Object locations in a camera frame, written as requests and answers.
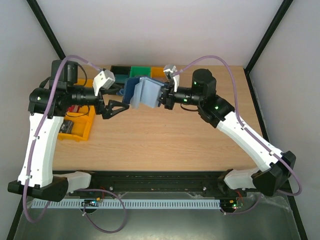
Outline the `blue card holder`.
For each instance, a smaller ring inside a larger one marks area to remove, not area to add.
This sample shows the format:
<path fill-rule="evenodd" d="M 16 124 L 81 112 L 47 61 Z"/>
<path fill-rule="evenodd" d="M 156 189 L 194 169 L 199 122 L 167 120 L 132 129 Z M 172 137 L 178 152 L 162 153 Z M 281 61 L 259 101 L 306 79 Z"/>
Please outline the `blue card holder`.
<path fill-rule="evenodd" d="M 167 84 L 148 76 L 127 78 L 122 92 L 122 102 L 129 104 L 133 109 L 138 109 L 140 104 L 150 108 L 160 107 L 162 87 Z"/>

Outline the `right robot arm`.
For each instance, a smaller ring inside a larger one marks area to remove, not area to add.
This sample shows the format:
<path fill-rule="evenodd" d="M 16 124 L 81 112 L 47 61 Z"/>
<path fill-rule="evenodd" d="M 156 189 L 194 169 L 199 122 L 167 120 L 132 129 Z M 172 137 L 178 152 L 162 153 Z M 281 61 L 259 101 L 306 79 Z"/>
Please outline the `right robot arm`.
<path fill-rule="evenodd" d="M 175 104 L 197 107 L 200 117 L 208 124 L 230 137 L 254 161 L 255 168 L 228 169 L 219 177 L 218 191 L 229 196 L 237 189 L 256 189 L 265 196 L 273 196 L 291 176 L 296 156 L 283 152 L 254 131 L 235 108 L 217 95 L 217 80 L 208 69 L 193 72 L 191 87 L 179 85 L 180 77 L 174 65 L 163 69 L 168 82 L 161 87 L 159 101 L 165 109 Z"/>

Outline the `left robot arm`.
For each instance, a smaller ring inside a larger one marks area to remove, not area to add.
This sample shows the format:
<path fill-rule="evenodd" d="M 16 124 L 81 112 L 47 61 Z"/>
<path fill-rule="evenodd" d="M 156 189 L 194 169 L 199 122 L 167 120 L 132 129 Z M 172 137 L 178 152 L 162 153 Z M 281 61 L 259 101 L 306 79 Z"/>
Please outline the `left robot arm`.
<path fill-rule="evenodd" d="M 129 105 L 115 100 L 104 102 L 103 91 L 115 83 L 114 74 L 98 68 L 91 87 L 78 85 L 78 63 L 54 60 L 51 75 L 29 95 L 30 130 L 26 156 L 17 180 L 8 183 L 10 193 L 59 202 L 66 194 L 86 189 L 92 172 L 78 170 L 53 174 L 53 158 L 58 133 L 71 106 L 94 108 L 97 115 L 110 119 Z"/>

